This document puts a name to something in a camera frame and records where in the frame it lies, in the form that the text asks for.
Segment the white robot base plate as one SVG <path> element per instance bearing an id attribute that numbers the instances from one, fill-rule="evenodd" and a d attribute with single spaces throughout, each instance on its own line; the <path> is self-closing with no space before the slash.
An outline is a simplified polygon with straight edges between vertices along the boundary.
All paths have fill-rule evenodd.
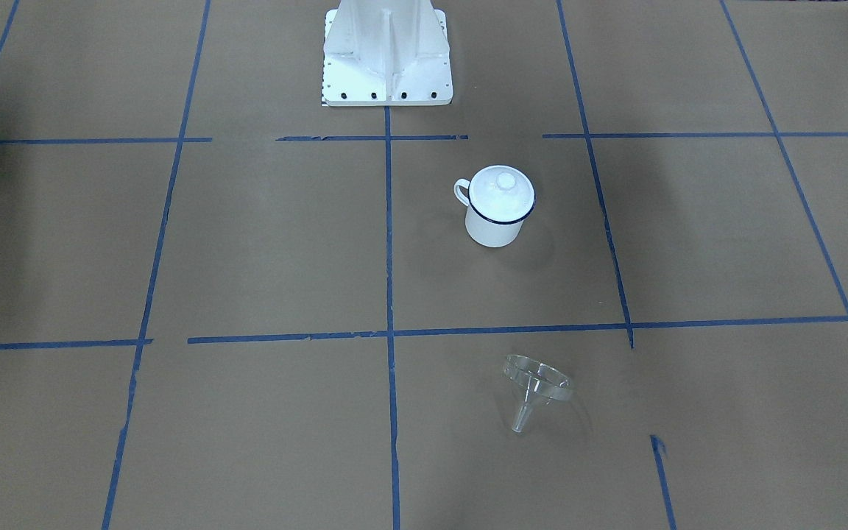
<path id="1" fill-rule="evenodd" d="M 423 107 L 453 97 L 448 20 L 431 1 L 341 1 L 326 12 L 321 104 Z"/>

